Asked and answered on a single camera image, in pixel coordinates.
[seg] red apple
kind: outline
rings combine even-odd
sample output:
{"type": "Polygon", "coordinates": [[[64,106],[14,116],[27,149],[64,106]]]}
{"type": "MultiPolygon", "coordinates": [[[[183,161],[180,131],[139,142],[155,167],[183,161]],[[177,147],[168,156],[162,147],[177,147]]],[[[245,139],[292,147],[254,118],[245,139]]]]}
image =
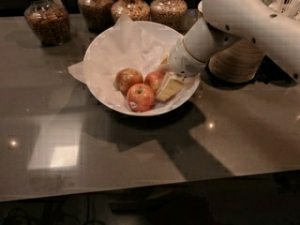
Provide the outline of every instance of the red apple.
{"type": "Polygon", "coordinates": [[[143,75],[134,68],[124,68],[115,77],[115,85],[122,94],[126,95],[128,89],[137,83],[143,83],[143,75]]]}
{"type": "Polygon", "coordinates": [[[164,71],[152,71],[147,74],[147,76],[144,79],[144,83],[150,86],[154,94],[156,94],[161,85],[161,81],[163,80],[163,77],[165,75],[166,72],[164,71]]]}
{"type": "Polygon", "coordinates": [[[127,103],[134,112],[145,112],[154,108],[156,97],[151,87],[138,83],[127,92],[127,103]]]}

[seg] white bowl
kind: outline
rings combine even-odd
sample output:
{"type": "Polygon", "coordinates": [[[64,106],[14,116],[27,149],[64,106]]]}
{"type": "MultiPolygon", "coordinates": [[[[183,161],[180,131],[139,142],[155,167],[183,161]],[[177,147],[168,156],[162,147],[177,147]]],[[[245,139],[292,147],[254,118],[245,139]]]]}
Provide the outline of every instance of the white bowl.
{"type": "MultiPolygon", "coordinates": [[[[177,31],[159,23],[135,23],[138,23],[139,26],[150,35],[154,36],[155,38],[162,39],[166,43],[175,44],[175,42],[182,37],[182,35],[177,31]]],[[[101,60],[101,57],[97,57],[97,53],[95,52],[98,46],[104,41],[105,36],[110,30],[111,28],[98,35],[90,44],[84,56],[84,62],[87,63],[85,63],[83,67],[83,74],[85,79],[88,81],[86,84],[95,98],[112,110],[133,116],[153,116],[167,113],[178,108],[190,99],[199,85],[200,75],[196,76],[195,78],[186,79],[184,88],[167,102],[159,102],[156,104],[154,109],[147,112],[132,112],[126,102],[126,98],[121,94],[121,92],[116,91],[116,88],[113,85],[116,71],[119,69],[119,67],[114,67],[115,74],[104,74],[103,71],[106,70],[105,67],[107,65],[105,64],[105,61],[101,60]],[[89,69],[89,61],[93,61],[91,66],[93,66],[94,72],[84,72],[85,70],[89,69]]]]}

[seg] metallic table surface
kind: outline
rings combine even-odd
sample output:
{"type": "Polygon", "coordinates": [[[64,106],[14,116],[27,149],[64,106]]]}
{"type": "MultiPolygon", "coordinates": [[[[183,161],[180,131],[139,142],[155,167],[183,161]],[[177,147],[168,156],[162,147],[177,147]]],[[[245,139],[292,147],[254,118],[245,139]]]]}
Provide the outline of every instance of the metallic table surface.
{"type": "Polygon", "coordinates": [[[0,201],[300,168],[299,85],[216,88],[156,117],[101,105],[68,74],[96,34],[42,47],[23,17],[0,18],[0,201]]]}

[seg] glass jar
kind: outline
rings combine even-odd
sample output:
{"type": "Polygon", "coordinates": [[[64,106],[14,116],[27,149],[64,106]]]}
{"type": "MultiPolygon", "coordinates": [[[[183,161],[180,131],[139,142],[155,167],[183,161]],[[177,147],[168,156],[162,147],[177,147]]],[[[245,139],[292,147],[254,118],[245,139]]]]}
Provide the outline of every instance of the glass jar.
{"type": "Polygon", "coordinates": [[[113,24],[114,0],[78,0],[79,10],[90,31],[100,32],[113,24]]]}
{"type": "Polygon", "coordinates": [[[150,7],[143,0],[118,0],[112,5],[112,18],[116,21],[125,12],[132,21],[149,21],[150,7]]]}
{"type": "Polygon", "coordinates": [[[151,19],[174,30],[181,30],[188,12],[185,0],[153,0],[150,4],[151,19]]]}
{"type": "Polygon", "coordinates": [[[31,30],[47,46],[65,43],[70,39],[70,23],[66,8],[60,0],[30,0],[24,12],[31,30]]]}

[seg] white robotic arm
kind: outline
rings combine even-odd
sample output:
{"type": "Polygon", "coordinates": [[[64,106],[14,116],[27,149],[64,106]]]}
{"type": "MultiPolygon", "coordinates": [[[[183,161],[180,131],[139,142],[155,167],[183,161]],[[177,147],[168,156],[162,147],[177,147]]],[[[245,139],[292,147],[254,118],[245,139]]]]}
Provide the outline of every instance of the white robotic arm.
{"type": "Polygon", "coordinates": [[[253,42],[290,76],[300,73],[300,23],[262,0],[202,0],[203,17],[173,46],[171,70],[195,76],[210,57],[240,38],[253,42]]]}

